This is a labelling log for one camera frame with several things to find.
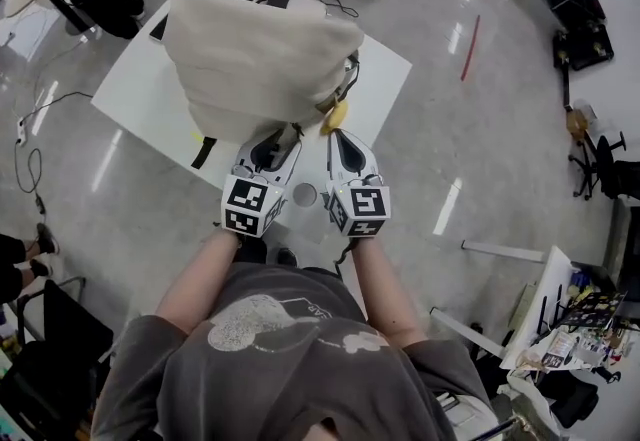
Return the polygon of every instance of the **gray t-shirt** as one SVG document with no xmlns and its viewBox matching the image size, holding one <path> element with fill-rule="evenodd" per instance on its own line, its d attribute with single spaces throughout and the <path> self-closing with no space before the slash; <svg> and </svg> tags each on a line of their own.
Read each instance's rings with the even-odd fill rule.
<svg viewBox="0 0 640 441">
<path fill-rule="evenodd" d="M 488 404 L 453 341 L 390 347 L 334 276 L 236 264 L 191 335 L 156 316 L 125 334 L 92 439 L 300 440 L 324 422 L 339 439 L 453 440 L 434 394 Z"/>
</svg>

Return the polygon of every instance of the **power strip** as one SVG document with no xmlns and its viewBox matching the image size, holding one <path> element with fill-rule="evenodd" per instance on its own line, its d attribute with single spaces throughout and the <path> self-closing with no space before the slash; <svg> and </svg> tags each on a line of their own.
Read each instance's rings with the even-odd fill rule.
<svg viewBox="0 0 640 441">
<path fill-rule="evenodd" d="M 26 121 L 24 117 L 18 119 L 18 146 L 24 146 L 27 143 Z"/>
</svg>

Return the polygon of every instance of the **circular hole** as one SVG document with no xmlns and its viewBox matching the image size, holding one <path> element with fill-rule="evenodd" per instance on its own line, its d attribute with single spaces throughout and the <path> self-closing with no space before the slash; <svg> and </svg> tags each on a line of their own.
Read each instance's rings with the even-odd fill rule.
<svg viewBox="0 0 640 441">
<path fill-rule="evenodd" d="M 300 183 L 293 189 L 293 201 L 298 206 L 309 207 L 316 202 L 318 192 L 310 183 Z"/>
</svg>

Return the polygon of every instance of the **shiny floor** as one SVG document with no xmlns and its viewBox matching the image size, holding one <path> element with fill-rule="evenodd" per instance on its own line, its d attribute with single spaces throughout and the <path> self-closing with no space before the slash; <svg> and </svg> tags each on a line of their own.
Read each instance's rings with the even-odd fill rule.
<svg viewBox="0 0 640 441">
<path fill-rule="evenodd" d="M 148 0 L 147 10 L 163 1 Z M 466 253 L 461 241 L 557 244 L 572 259 L 599 263 L 609 229 L 607 200 L 572 198 L 577 176 L 567 162 L 548 37 L 511 0 L 342 1 L 359 11 L 370 36 L 413 63 L 374 147 L 394 207 L 384 246 L 425 324 L 437 306 L 501 337 L 523 284 L 541 269 Z M 39 220 L 14 176 L 14 112 L 71 91 L 95 92 L 125 45 L 104 34 L 68 36 L 46 6 L 0 21 L 1 232 L 29 238 Z M 118 331 L 127 317 L 153 309 L 207 237 L 220 192 L 120 131 L 85 98 L 43 113 L 18 151 L 21 177 L 28 182 L 25 161 L 39 147 L 38 190 L 62 247 L 56 273 L 87 276 L 85 304 Z M 305 265 L 329 266 L 340 249 L 282 236 Z M 348 266 L 345 279 L 357 295 Z"/>
</svg>

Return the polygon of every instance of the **beige bag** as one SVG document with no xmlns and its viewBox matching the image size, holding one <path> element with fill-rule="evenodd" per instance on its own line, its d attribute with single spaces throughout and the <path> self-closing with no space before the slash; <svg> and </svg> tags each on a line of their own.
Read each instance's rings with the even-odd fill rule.
<svg viewBox="0 0 640 441">
<path fill-rule="evenodd" d="M 163 43 L 202 134 L 243 143 L 308 118 L 363 39 L 316 0 L 171 0 Z"/>
</svg>

